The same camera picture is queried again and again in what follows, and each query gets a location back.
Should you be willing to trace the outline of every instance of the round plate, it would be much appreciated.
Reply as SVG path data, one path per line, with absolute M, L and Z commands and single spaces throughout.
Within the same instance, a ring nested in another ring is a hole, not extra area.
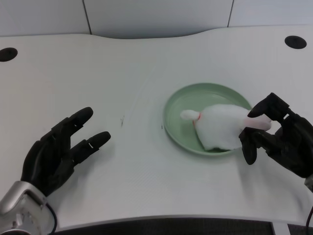
M 235 150 L 205 150 L 198 139 L 192 121 L 182 120 L 182 110 L 202 111 L 214 104 L 235 104 L 251 109 L 248 101 L 236 91 L 213 83 L 199 83 L 184 87 L 174 93 L 167 101 L 163 111 L 164 127 L 169 136 L 181 147 L 202 155 L 218 156 Z

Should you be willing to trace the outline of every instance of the white table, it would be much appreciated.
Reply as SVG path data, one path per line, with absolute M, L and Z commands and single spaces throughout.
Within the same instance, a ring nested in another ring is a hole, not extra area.
M 287 47 L 290 35 L 304 38 L 307 47 Z M 0 38 L 0 49 L 19 52 L 0 62 L 0 198 L 20 179 L 32 144 L 63 118 L 91 106 L 92 119 L 72 143 L 105 130 L 112 139 L 49 196 L 59 230 L 149 216 L 304 224 L 313 204 L 304 179 L 264 150 L 252 166 L 242 154 L 212 158 L 186 152 L 166 135 L 161 117 L 176 90 L 213 82 L 252 105 L 275 92 L 313 123 L 312 45 L 313 26 L 224 28 L 140 40 Z

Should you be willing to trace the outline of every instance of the white wall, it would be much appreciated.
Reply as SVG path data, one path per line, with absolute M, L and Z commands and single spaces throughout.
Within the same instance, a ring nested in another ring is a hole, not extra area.
M 229 26 L 313 24 L 313 0 L 235 0 Z
M 175 37 L 227 27 L 233 0 L 85 0 L 92 33 Z M 313 24 L 313 0 L 234 0 L 229 26 Z M 89 33 L 83 0 L 0 0 L 0 36 Z
M 232 0 L 85 0 L 85 5 L 95 35 L 160 38 L 227 27 Z
M 0 0 L 0 36 L 89 33 L 82 0 Z

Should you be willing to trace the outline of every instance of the robotic hand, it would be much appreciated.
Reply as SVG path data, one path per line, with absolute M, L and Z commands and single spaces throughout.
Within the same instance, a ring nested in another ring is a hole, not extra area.
M 256 149 L 262 147 L 281 166 L 306 178 L 304 184 L 313 192 L 313 126 L 291 111 L 289 105 L 274 93 L 259 102 L 248 117 L 255 118 L 262 114 L 278 121 L 281 127 L 275 135 L 246 127 L 239 135 L 246 162 L 253 164 L 257 157 Z M 313 208 L 306 223 L 307 234 L 312 214 Z
M 102 132 L 70 148 L 70 137 L 92 114 L 90 107 L 84 108 L 34 143 L 25 158 L 21 180 L 16 181 L 0 201 L 0 235 L 55 232 L 57 218 L 46 197 L 69 179 L 77 164 L 111 138 L 108 132 Z

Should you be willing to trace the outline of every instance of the black cable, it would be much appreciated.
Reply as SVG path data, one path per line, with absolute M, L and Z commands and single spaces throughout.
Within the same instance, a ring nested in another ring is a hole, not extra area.
M 313 207 L 312 207 L 312 209 L 311 209 L 311 211 L 310 211 L 310 214 L 309 214 L 309 216 L 308 216 L 307 224 L 305 225 L 305 231 L 306 231 L 306 234 L 307 234 L 307 235 L 309 235 L 309 223 L 310 223 L 312 214 L 313 214 Z
M 47 203 L 46 206 L 47 206 L 48 209 L 51 211 L 51 214 L 52 214 L 53 219 L 54 219 L 54 226 L 53 226 L 53 229 L 52 229 L 51 233 L 49 233 L 49 235 L 54 235 L 55 230 L 57 229 L 57 225 L 58 225 L 57 215 L 55 214 L 54 210 L 53 210 L 52 207 L 49 205 L 49 203 Z

